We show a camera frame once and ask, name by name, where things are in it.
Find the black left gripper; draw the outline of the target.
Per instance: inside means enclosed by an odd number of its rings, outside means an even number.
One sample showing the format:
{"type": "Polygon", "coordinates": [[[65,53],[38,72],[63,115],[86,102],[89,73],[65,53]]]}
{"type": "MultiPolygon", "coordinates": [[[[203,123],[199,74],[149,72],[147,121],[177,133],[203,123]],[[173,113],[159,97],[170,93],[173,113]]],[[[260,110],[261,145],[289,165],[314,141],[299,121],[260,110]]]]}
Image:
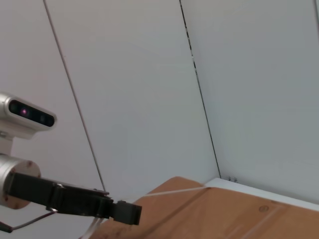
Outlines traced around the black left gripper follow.
{"type": "Polygon", "coordinates": [[[139,225],[142,206],[114,201],[108,193],[48,179],[15,173],[9,181],[9,194],[56,210],[60,214],[113,218],[126,225],[139,225]]]}

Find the brown cardboard box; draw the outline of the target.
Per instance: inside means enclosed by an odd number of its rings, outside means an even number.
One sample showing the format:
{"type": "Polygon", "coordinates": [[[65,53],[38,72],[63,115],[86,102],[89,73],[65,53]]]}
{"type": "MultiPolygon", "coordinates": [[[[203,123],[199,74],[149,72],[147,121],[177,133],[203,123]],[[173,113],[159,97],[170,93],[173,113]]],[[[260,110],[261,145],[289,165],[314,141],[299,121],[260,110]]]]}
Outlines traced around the brown cardboard box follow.
{"type": "Polygon", "coordinates": [[[102,223],[84,239],[319,239],[319,204],[223,179],[173,177],[144,196],[140,223],[102,223]]]}

